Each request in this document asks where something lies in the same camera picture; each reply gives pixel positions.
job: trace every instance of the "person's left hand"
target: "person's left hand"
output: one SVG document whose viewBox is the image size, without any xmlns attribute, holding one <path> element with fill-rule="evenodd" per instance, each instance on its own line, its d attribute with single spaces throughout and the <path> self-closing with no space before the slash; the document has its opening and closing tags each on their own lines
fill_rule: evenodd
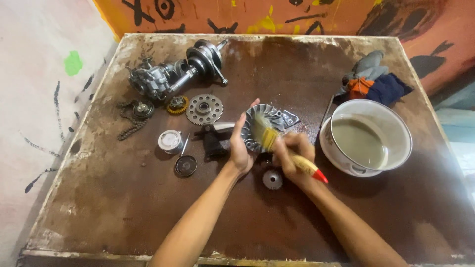
<svg viewBox="0 0 475 267">
<path fill-rule="evenodd" d="M 251 107 L 260 103 L 259 98 L 252 102 Z M 241 114 L 239 120 L 234 124 L 233 134 L 229 139 L 230 148 L 231 148 L 231 157 L 229 158 L 229 163 L 232 163 L 241 174 L 247 173 L 254 161 L 256 160 L 256 155 L 252 151 L 248 151 L 244 141 L 241 138 L 241 129 L 246 122 L 246 113 Z"/>
</svg>

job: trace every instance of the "orange wall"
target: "orange wall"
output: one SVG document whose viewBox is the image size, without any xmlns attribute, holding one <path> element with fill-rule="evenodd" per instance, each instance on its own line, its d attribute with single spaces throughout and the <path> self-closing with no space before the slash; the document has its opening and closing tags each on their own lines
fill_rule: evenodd
<svg viewBox="0 0 475 267">
<path fill-rule="evenodd" d="M 95 0 L 95 3 L 118 38 L 126 32 L 398 36 L 429 95 L 475 64 L 473 0 Z"/>
</svg>

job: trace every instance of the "workbench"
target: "workbench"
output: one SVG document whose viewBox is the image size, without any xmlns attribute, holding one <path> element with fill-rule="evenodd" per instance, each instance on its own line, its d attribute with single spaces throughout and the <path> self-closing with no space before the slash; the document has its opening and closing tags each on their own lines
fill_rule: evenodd
<svg viewBox="0 0 475 267">
<path fill-rule="evenodd" d="M 185 58 L 198 39 L 222 49 L 226 87 L 196 84 L 188 98 L 213 94 L 224 106 L 219 121 L 236 121 L 249 104 L 287 109 L 302 122 L 290 130 L 316 142 L 316 165 L 330 190 L 410 264 L 475 263 L 475 214 L 464 177 L 401 43 L 393 37 L 126 34 L 58 170 L 32 229 L 25 255 L 149 260 L 190 205 L 211 184 L 226 158 L 209 161 L 202 141 L 186 154 L 198 160 L 189 178 L 173 170 L 178 155 L 157 146 L 169 129 L 199 130 L 186 116 L 157 108 L 147 125 L 125 141 L 131 124 L 118 102 L 136 99 L 126 66 Z M 380 49 L 414 92 L 391 108 L 413 138 L 401 167 L 373 178 L 336 169 L 318 143 L 318 127 L 332 94 L 354 63 Z M 342 266 L 349 262 L 323 216 L 290 181 L 268 190 L 259 166 L 232 190 L 198 263 L 240 266 Z"/>
</svg>

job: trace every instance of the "hand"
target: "hand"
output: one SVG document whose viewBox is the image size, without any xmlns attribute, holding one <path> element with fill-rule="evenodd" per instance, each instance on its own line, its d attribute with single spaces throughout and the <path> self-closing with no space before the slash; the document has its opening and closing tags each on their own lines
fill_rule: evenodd
<svg viewBox="0 0 475 267">
<path fill-rule="evenodd" d="M 259 98 L 254 100 L 251 104 L 255 106 L 260 103 Z M 239 120 L 234 124 L 233 134 L 229 139 L 230 147 L 231 147 L 231 157 L 229 158 L 229 163 L 233 164 L 241 174 L 247 173 L 252 165 L 254 165 L 254 161 L 256 160 L 256 156 L 251 151 L 247 150 L 244 141 L 241 138 L 241 129 L 246 122 L 246 113 L 241 114 Z"/>
<path fill-rule="evenodd" d="M 295 166 L 290 158 L 288 146 L 295 147 L 298 154 L 311 162 L 315 161 L 315 147 L 310 144 L 307 135 L 304 133 L 297 134 L 290 132 L 284 135 L 283 138 L 278 137 L 274 141 L 274 145 L 272 146 L 272 150 L 274 151 L 272 163 L 275 166 L 281 165 L 285 176 L 303 191 L 308 191 L 316 184 L 323 185 L 323 183 L 317 181 Z"/>
</svg>

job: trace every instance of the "person's right hand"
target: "person's right hand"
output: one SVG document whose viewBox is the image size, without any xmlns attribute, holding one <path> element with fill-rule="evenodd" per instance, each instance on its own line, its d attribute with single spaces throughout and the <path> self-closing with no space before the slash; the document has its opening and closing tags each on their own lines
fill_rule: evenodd
<svg viewBox="0 0 475 267">
<path fill-rule="evenodd" d="M 290 158 L 288 147 L 295 148 L 297 154 L 311 162 L 315 161 L 315 147 L 308 141 L 307 135 L 290 132 L 282 138 L 278 137 L 274 141 L 272 146 L 272 151 L 274 152 L 272 163 L 275 166 L 282 166 L 285 176 L 303 191 L 307 191 L 316 184 L 321 183 L 295 166 Z"/>
</svg>

